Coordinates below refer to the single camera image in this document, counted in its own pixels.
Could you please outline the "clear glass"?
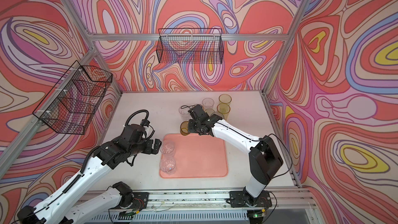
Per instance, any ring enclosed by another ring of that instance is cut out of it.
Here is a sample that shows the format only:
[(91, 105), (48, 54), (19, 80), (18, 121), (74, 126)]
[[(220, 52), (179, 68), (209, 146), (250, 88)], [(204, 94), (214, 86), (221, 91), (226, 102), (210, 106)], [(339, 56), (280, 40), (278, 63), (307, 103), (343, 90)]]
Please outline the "clear glass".
[(173, 141), (164, 141), (160, 147), (160, 152), (164, 156), (173, 157), (176, 152), (175, 143)]
[(173, 174), (176, 172), (176, 160), (174, 157), (163, 157), (160, 161), (160, 170), (166, 174)]
[(180, 114), (180, 117), (181, 117), (181, 119), (182, 119), (183, 121), (188, 121), (188, 120), (191, 118), (191, 116), (190, 116), (190, 114), (189, 114), (189, 110), (190, 110), (190, 108), (189, 108), (189, 106), (187, 106), (187, 105), (183, 105), (183, 106), (181, 106), (181, 107), (178, 109), (179, 114)]
[(215, 104), (215, 102), (214, 102), (214, 100), (212, 98), (207, 97), (207, 98), (202, 100), (202, 106), (203, 106), (203, 108), (205, 110), (213, 109), (214, 104)]

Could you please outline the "brown glass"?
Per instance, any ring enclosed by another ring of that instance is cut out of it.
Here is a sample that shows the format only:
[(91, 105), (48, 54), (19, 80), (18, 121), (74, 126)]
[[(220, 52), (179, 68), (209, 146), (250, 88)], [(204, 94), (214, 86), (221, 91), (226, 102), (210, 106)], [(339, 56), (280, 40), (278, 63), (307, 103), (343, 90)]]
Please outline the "brown glass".
[(189, 122), (188, 121), (184, 121), (181, 123), (180, 125), (180, 134), (183, 136), (189, 135)]

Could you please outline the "pink plastic tray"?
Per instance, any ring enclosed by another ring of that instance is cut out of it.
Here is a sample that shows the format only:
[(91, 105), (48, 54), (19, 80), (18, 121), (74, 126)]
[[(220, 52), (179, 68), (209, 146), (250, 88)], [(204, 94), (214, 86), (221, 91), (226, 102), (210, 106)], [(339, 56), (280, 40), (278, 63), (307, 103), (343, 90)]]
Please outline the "pink plastic tray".
[(163, 144), (175, 144), (176, 167), (167, 173), (160, 169), (163, 179), (210, 178), (228, 175), (226, 143), (210, 135), (167, 134)]

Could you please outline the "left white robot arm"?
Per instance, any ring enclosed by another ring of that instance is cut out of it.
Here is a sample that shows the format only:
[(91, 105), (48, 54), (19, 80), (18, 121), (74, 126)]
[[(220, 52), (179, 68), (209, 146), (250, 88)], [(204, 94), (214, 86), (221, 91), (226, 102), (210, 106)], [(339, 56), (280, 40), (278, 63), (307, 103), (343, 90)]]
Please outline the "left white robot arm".
[(78, 204), (78, 200), (100, 179), (119, 164), (128, 162), (138, 154), (156, 155), (161, 141), (152, 139), (154, 132), (148, 120), (141, 124), (125, 125), (122, 134), (113, 140), (93, 148), (86, 156), (82, 167), (56, 192), (35, 206), (25, 206), (18, 213), (21, 224), (83, 224), (92, 217), (111, 208), (132, 208), (144, 203), (133, 190), (118, 182), (99, 196)]

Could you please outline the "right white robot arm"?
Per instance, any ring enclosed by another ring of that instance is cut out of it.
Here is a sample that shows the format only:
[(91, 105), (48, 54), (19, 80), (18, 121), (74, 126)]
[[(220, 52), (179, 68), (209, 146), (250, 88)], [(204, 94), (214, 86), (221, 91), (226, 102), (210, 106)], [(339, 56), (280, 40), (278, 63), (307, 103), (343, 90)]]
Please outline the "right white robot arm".
[(230, 191), (228, 203), (232, 207), (254, 207), (267, 198), (266, 186), (284, 164), (274, 140), (268, 135), (260, 138), (248, 134), (218, 115), (207, 114), (201, 105), (188, 106), (191, 119), (188, 131), (198, 135), (210, 135), (233, 145), (249, 158), (251, 178), (241, 191)]

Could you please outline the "light green glass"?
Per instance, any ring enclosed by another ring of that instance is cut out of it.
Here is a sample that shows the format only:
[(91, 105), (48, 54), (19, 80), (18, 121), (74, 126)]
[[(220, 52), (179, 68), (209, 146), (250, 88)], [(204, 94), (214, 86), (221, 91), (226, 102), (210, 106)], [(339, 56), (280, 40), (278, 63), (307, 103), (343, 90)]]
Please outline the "light green glass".
[(215, 113), (215, 111), (212, 108), (208, 108), (205, 110), (205, 113), (207, 113), (209, 116), (211, 116)]

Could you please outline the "blue tinted glass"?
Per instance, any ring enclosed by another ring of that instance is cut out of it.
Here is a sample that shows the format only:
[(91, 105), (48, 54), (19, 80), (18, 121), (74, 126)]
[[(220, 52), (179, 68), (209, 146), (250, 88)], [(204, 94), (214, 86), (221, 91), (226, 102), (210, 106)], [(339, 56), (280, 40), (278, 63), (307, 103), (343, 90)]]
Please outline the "blue tinted glass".
[(224, 115), (223, 115), (222, 113), (214, 112), (213, 115), (217, 115), (217, 116), (219, 116), (221, 119), (224, 119)]

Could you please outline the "yellow green glass right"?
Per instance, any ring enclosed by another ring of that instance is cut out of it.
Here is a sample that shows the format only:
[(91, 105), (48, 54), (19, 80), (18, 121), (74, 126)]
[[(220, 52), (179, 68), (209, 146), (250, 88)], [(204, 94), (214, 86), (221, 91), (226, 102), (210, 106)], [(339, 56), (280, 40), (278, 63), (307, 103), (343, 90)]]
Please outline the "yellow green glass right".
[(220, 103), (217, 106), (217, 112), (223, 116), (223, 119), (227, 120), (230, 114), (231, 107), (226, 103)]

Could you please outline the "yellow glass back right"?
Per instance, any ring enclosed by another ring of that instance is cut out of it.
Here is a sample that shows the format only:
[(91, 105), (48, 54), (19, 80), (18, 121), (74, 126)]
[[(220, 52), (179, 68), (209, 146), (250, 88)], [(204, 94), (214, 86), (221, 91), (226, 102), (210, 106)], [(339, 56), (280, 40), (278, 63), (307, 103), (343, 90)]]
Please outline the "yellow glass back right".
[(230, 105), (232, 102), (232, 97), (229, 94), (221, 94), (218, 99), (220, 104)]

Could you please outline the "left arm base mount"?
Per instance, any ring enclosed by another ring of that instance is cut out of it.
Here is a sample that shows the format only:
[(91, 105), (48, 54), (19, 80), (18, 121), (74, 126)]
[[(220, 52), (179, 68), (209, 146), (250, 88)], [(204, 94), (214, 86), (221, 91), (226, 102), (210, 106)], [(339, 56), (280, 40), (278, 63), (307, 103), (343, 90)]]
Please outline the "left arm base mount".
[(149, 200), (149, 192), (134, 191), (129, 194), (124, 194), (116, 205), (111, 209), (131, 209), (141, 211), (147, 208)]

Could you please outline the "aluminium front rail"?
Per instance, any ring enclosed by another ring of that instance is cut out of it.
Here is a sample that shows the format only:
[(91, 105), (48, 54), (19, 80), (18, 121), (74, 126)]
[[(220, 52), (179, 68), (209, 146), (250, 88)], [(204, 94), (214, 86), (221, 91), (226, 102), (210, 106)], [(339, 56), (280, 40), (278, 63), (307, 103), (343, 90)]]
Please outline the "aluminium front rail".
[(305, 190), (265, 191), (250, 206), (229, 189), (135, 192), (131, 207), (95, 207), (80, 202), (67, 214), (75, 224), (323, 224)]

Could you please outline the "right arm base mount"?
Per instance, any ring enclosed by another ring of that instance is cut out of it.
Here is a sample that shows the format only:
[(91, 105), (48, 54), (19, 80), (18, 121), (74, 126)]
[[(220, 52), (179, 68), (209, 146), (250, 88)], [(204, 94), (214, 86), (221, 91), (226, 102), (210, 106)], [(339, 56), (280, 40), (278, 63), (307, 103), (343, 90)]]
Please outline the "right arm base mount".
[(232, 208), (261, 207), (268, 209), (273, 206), (269, 191), (263, 190), (257, 197), (252, 197), (245, 190), (230, 191), (226, 203)]

